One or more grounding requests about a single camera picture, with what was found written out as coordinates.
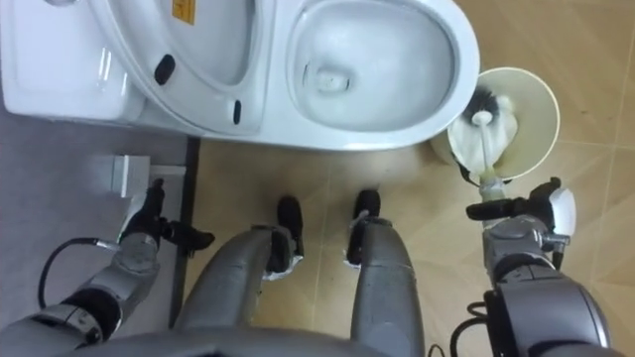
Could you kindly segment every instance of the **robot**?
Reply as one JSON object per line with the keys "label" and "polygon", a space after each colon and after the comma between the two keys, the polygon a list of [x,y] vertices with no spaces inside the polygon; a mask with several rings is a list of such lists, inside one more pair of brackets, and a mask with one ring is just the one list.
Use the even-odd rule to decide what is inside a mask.
{"label": "robot", "polygon": [[[483,201],[468,206],[466,214],[482,221],[483,261],[492,288],[483,302],[468,307],[473,318],[452,334],[450,355],[458,355],[456,343],[463,330],[483,323],[495,356],[621,356],[610,348],[606,321],[590,293],[560,271],[575,228],[572,193],[557,178],[527,198],[506,198],[499,178],[482,182],[480,193]],[[279,224],[253,226],[220,248],[171,331],[108,341],[148,294],[163,240],[191,251],[214,240],[209,233],[162,218],[163,196],[158,180],[116,244],[78,242],[116,251],[111,264],[60,303],[46,305],[40,295],[40,312],[0,331],[2,355],[425,355],[412,263],[391,222],[380,217],[380,197],[374,190],[359,194],[353,212],[346,259],[361,272],[349,340],[249,326],[263,274],[287,272],[293,269],[294,256],[304,254],[300,206],[285,197],[278,206]]]}

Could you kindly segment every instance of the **beige floor tile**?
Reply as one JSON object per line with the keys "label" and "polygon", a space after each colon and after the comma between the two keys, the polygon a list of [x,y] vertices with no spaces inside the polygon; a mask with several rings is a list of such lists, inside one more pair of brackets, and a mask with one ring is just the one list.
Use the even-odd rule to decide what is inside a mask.
{"label": "beige floor tile", "polygon": [[620,115],[617,145],[635,148],[635,60],[631,48],[631,62],[625,83],[625,94]]}
{"label": "beige floor tile", "polygon": [[553,89],[562,140],[613,143],[635,7],[599,1],[457,2],[477,34],[483,68],[522,67]]}
{"label": "beige floor tile", "polygon": [[307,239],[319,240],[325,215],[330,154],[258,145],[204,142],[194,202],[194,224],[239,232],[275,223],[284,194],[303,207]]}
{"label": "beige floor tile", "polygon": [[[466,311],[469,303],[483,301],[490,290],[484,271],[472,266],[415,262],[417,289],[424,319],[426,345],[439,344],[448,351],[454,329],[471,318]],[[486,327],[474,326],[459,339],[460,356],[491,356]]]}
{"label": "beige floor tile", "polygon": [[322,249],[314,330],[348,338],[359,271],[343,261],[341,249]]}
{"label": "beige floor tile", "polygon": [[414,259],[436,258],[435,247],[417,247],[425,246],[427,239],[439,242],[439,229],[452,230],[444,232],[444,236],[452,236],[450,243],[460,242],[467,235],[457,226],[471,223],[463,212],[467,204],[478,198],[477,190],[460,178],[457,168],[437,159],[427,144],[393,152],[334,157],[332,166],[323,238],[326,245],[346,247],[355,196],[363,188],[379,188],[382,216],[393,221]]}
{"label": "beige floor tile", "polygon": [[612,346],[626,356],[635,355],[635,288],[593,283],[591,293],[608,321]]}
{"label": "beige floor tile", "polygon": [[594,278],[603,283],[635,289],[635,240],[632,239],[635,210],[633,182],[635,151],[617,149]]}
{"label": "beige floor tile", "polygon": [[290,275],[264,282],[254,314],[256,326],[311,330],[319,271],[319,245],[305,246],[305,258]]}

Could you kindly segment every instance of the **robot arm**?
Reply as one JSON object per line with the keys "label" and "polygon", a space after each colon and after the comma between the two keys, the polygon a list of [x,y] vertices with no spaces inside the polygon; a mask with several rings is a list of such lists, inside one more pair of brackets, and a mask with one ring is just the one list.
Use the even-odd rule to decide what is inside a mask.
{"label": "robot arm", "polygon": [[94,245],[116,251],[109,266],[62,302],[44,306],[40,312],[0,332],[4,354],[58,355],[107,341],[148,295],[160,268],[157,253],[161,238],[189,251],[204,249],[212,243],[211,234],[161,217],[162,185],[162,180],[156,180],[141,197],[140,206],[130,214],[117,244],[94,240]]}
{"label": "robot arm", "polygon": [[608,326],[590,293],[560,272],[575,228],[575,202],[559,179],[529,198],[485,201],[466,212],[484,222],[492,290],[484,296],[483,322],[494,355],[581,356],[584,348],[591,356],[619,355],[608,349]]}

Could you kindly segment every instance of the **black rubber foot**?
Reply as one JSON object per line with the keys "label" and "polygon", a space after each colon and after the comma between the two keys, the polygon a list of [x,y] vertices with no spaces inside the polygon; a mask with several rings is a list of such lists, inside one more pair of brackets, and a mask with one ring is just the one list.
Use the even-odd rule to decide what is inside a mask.
{"label": "black rubber foot", "polygon": [[[369,217],[379,217],[381,209],[381,197],[375,189],[364,189],[357,195],[355,208],[353,209],[353,219],[357,219],[362,211],[367,211]],[[346,260],[352,265],[361,264],[361,247],[366,226],[362,222],[357,222],[352,227],[350,238],[348,239],[348,249],[346,250]]]}
{"label": "black rubber foot", "polygon": [[289,229],[291,237],[296,242],[297,256],[305,255],[305,246],[302,239],[303,219],[300,202],[293,196],[284,196],[278,201],[278,224]]}
{"label": "black rubber foot", "polygon": [[366,210],[371,217],[379,217],[381,209],[381,197],[376,189],[364,189],[355,199],[355,209],[353,210],[353,219],[359,217],[359,214]]}

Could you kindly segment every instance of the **toilet tank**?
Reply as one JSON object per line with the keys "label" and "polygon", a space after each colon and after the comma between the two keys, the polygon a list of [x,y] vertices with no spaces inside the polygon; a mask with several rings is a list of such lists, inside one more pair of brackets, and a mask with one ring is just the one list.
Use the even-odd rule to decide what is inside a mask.
{"label": "toilet tank", "polygon": [[87,1],[0,0],[0,62],[12,113],[125,123],[145,103]]}

